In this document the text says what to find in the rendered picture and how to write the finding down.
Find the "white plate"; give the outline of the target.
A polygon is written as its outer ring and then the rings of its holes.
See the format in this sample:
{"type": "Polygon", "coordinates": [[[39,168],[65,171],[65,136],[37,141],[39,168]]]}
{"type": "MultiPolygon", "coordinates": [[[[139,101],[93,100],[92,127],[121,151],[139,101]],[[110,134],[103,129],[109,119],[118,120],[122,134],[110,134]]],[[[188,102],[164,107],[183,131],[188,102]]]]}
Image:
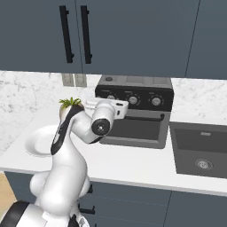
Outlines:
{"type": "Polygon", "coordinates": [[[55,137],[57,125],[49,125],[35,130],[25,142],[27,153],[35,157],[50,157],[51,144],[55,137]]]}

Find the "dark blue wall cupboard door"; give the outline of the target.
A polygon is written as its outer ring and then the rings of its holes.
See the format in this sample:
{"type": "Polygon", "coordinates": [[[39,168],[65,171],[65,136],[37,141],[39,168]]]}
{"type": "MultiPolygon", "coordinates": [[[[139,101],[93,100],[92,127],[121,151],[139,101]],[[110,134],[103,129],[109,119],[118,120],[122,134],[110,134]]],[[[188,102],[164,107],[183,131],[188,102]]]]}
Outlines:
{"type": "Polygon", "coordinates": [[[200,0],[75,0],[85,74],[183,77],[200,0]]]}
{"type": "Polygon", "coordinates": [[[200,0],[186,77],[227,80],[227,0],[200,0]]]}
{"type": "Polygon", "coordinates": [[[80,73],[74,0],[0,0],[0,70],[80,73]],[[73,62],[67,63],[59,7],[67,15],[73,62]]]}

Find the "dark grey sink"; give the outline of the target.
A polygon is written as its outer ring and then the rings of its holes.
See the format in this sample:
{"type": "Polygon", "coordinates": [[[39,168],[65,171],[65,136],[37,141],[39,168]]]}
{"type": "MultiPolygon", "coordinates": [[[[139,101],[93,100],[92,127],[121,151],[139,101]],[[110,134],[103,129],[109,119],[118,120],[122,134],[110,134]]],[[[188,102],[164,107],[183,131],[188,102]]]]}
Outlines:
{"type": "Polygon", "coordinates": [[[169,124],[177,174],[227,179],[227,126],[169,124]]]}

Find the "grey toaster oven door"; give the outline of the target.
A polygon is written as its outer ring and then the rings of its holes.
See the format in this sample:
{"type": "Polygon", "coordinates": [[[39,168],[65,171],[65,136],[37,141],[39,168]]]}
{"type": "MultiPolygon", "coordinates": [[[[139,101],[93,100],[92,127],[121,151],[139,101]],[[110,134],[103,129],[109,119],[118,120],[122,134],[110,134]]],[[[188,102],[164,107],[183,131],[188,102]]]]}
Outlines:
{"type": "Polygon", "coordinates": [[[163,149],[166,145],[170,112],[128,110],[126,116],[159,118],[163,121],[115,120],[112,130],[100,140],[105,145],[163,149]]]}

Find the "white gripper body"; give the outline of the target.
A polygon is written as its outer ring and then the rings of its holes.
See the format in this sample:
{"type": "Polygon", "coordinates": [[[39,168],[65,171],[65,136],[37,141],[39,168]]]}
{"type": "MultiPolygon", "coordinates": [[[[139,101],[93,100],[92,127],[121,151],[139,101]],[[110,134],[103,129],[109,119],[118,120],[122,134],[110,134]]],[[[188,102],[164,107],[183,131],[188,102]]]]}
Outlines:
{"type": "Polygon", "coordinates": [[[86,107],[87,109],[95,109],[96,106],[97,106],[97,104],[98,104],[98,102],[99,102],[99,100],[96,99],[96,98],[87,100],[87,101],[85,102],[85,107],[86,107]]]}

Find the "grey wall socket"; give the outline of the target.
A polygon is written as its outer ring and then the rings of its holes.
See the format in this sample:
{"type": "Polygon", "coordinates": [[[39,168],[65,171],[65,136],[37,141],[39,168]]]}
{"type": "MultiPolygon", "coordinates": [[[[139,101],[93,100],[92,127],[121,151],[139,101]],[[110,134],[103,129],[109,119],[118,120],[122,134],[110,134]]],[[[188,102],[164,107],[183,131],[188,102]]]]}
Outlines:
{"type": "Polygon", "coordinates": [[[74,75],[74,82],[76,87],[83,87],[87,86],[87,78],[85,74],[75,74],[74,75]]]}
{"type": "Polygon", "coordinates": [[[74,77],[72,74],[62,74],[62,82],[64,86],[74,87],[74,77]]]}

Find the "black toaster oven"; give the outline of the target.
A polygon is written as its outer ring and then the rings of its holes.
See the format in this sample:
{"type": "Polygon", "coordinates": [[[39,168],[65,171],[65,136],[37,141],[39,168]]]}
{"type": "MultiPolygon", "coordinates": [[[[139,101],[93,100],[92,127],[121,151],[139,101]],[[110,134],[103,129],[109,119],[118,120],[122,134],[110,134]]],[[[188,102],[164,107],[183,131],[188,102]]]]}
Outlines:
{"type": "Polygon", "coordinates": [[[174,100],[172,83],[167,77],[102,75],[95,89],[95,97],[107,98],[109,95],[128,102],[130,97],[137,97],[137,103],[129,103],[128,110],[162,111],[170,114],[174,100]],[[153,98],[160,98],[159,106],[152,104],[153,98]]]}

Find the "green plant in white pot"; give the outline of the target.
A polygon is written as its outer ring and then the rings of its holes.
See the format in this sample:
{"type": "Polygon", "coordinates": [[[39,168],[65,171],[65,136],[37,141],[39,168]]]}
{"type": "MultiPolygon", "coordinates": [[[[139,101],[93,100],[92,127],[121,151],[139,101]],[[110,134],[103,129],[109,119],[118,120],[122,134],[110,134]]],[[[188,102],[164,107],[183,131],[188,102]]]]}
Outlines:
{"type": "Polygon", "coordinates": [[[79,98],[73,99],[61,99],[59,101],[59,103],[61,104],[60,108],[59,108],[59,117],[62,117],[64,111],[69,107],[69,106],[79,106],[81,109],[84,109],[84,106],[82,104],[82,101],[79,98]]]}

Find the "dark blue base cupboard front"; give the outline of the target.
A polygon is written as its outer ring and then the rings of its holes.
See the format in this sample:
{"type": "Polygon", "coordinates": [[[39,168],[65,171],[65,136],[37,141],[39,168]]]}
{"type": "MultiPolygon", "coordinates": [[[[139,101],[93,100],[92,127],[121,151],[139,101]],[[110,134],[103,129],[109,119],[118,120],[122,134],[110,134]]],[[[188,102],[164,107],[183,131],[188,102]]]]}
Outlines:
{"type": "Polygon", "coordinates": [[[172,192],[164,227],[227,227],[227,197],[172,192]]]}
{"type": "Polygon", "coordinates": [[[17,200],[24,200],[34,203],[36,196],[30,191],[30,180],[33,177],[30,174],[5,172],[4,173],[17,200]]]}
{"type": "Polygon", "coordinates": [[[164,227],[171,191],[92,182],[93,193],[80,198],[91,227],[164,227]]]}

